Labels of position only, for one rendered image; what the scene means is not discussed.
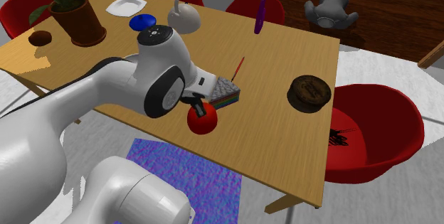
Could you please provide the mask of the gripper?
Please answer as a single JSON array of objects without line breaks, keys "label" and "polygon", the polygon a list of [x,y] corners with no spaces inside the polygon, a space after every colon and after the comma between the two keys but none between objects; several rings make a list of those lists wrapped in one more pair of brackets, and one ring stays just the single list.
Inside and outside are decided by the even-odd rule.
[{"label": "gripper", "polygon": [[183,102],[184,104],[191,105],[195,110],[196,116],[198,118],[200,118],[200,117],[203,117],[206,115],[206,110],[204,108],[204,104],[201,101],[204,98],[205,97],[203,95],[201,95],[197,92],[193,92],[190,97],[182,96],[180,98],[180,101]]}]

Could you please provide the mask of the red apple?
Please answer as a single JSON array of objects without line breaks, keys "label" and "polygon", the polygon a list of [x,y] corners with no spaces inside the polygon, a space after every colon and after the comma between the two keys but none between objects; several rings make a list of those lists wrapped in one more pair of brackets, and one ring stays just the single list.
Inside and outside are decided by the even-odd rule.
[{"label": "red apple", "polygon": [[204,102],[203,108],[206,114],[198,117],[196,110],[191,107],[187,114],[187,124],[189,129],[195,134],[208,134],[212,132],[218,123],[218,116],[216,109],[209,103]]}]

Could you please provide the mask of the rainbow cake slice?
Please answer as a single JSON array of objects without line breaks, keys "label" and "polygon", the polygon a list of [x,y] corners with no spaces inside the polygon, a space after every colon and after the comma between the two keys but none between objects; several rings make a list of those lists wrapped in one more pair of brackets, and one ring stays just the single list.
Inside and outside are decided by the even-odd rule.
[{"label": "rainbow cake slice", "polygon": [[240,88],[226,78],[219,77],[208,101],[216,110],[239,101]]}]

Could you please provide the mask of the red pen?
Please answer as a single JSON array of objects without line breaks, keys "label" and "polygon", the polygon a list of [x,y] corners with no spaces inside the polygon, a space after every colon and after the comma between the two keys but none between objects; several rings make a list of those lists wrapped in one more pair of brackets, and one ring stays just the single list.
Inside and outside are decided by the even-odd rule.
[{"label": "red pen", "polygon": [[237,66],[237,68],[236,68],[236,71],[234,72],[234,74],[233,74],[233,76],[232,76],[232,78],[231,78],[231,82],[233,82],[233,80],[235,79],[236,75],[238,74],[238,71],[240,70],[240,68],[241,68],[241,66],[242,66],[244,60],[245,60],[245,56],[243,56],[243,57],[241,58],[241,60],[240,60],[240,62],[239,62],[239,64],[238,64],[238,66]]}]

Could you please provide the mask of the wooden table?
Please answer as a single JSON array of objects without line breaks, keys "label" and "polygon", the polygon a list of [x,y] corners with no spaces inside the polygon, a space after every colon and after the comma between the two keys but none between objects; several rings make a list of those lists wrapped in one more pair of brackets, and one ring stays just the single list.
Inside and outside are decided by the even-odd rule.
[{"label": "wooden table", "polygon": [[[106,12],[115,0],[90,0],[106,28],[100,44],[82,48],[48,18],[37,29],[53,40],[35,47],[28,33],[0,46],[0,69],[52,90],[87,72],[110,56],[137,52],[137,34],[126,17]],[[144,12],[165,23],[172,0],[145,0]],[[209,134],[193,134],[186,123],[188,107],[179,105],[159,119],[150,119],[117,105],[98,112],[198,154],[282,192],[267,206],[274,213],[301,202],[322,204],[332,105],[305,114],[287,101],[292,81],[301,75],[321,78],[334,87],[339,40],[296,28],[264,23],[254,34],[252,18],[199,7],[201,27],[185,35],[192,61],[215,75],[231,78],[245,56],[234,82],[240,99],[218,111],[218,125]]]}]

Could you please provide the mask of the white teapot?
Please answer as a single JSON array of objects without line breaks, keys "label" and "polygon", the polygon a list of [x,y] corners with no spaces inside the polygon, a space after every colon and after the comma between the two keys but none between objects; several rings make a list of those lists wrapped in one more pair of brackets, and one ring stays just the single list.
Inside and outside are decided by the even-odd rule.
[{"label": "white teapot", "polygon": [[167,16],[168,25],[179,34],[190,34],[201,27],[201,17],[198,11],[187,2],[181,4],[174,0],[174,6]]}]

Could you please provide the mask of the blue round lid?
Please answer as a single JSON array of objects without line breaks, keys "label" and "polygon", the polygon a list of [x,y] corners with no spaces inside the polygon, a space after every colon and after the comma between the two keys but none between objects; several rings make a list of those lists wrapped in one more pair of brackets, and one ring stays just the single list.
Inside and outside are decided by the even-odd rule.
[{"label": "blue round lid", "polygon": [[129,27],[133,31],[143,31],[147,27],[151,27],[157,23],[156,18],[151,14],[140,14],[134,16],[129,21]]}]

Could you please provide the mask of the dark brown round cake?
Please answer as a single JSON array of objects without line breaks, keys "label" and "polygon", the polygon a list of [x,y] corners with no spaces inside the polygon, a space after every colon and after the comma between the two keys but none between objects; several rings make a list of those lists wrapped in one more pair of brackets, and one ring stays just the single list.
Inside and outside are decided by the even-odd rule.
[{"label": "dark brown round cake", "polygon": [[328,84],[313,75],[295,78],[287,91],[287,101],[296,110],[315,113],[321,110],[332,98]]}]

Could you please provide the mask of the purple knife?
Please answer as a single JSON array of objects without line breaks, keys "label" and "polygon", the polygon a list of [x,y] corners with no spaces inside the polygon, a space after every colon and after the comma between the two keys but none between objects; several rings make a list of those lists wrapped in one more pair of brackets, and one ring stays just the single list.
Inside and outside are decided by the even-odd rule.
[{"label": "purple knife", "polygon": [[255,18],[254,34],[259,34],[262,30],[263,22],[265,20],[265,2],[266,0],[260,0],[260,5]]}]

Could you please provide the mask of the white plate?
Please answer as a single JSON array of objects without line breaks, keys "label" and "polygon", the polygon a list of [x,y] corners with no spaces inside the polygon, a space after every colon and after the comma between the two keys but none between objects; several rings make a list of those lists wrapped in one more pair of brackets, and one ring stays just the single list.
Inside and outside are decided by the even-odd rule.
[{"label": "white plate", "polygon": [[140,12],[146,4],[145,0],[116,0],[106,8],[106,12],[113,16],[131,17]]}]

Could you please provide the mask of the potted plant in brown pot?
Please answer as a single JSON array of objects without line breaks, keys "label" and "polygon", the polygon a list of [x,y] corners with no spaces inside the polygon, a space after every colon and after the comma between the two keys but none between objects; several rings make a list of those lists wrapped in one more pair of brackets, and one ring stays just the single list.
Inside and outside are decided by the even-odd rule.
[{"label": "potted plant in brown pot", "polygon": [[100,24],[89,0],[52,0],[31,12],[28,22],[34,23],[44,11],[50,12],[76,46],[94,46],[105,39],[107,31]]}]

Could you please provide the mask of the grey figure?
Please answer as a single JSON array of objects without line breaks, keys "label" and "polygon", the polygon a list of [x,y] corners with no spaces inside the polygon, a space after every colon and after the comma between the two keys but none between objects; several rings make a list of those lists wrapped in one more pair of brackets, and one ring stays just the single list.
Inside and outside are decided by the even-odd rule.
[{"label": "grey figure", "polygon": [[346,29],[358,18],[359,14],[347,14],[345,8],[349,0],[319,0],[315,6],[312,1],[304,5],[306,19],[322,28]]}]

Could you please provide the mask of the small brown bowl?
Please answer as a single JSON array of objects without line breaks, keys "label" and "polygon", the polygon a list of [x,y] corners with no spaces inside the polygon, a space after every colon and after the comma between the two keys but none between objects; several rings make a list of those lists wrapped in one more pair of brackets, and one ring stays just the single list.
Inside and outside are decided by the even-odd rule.
[{"label": "small brown bowl", "polygon": [[45,46],[52,41],[52,35],[48,31],[34,31],[29,37],[28,42],[33,46]]}]

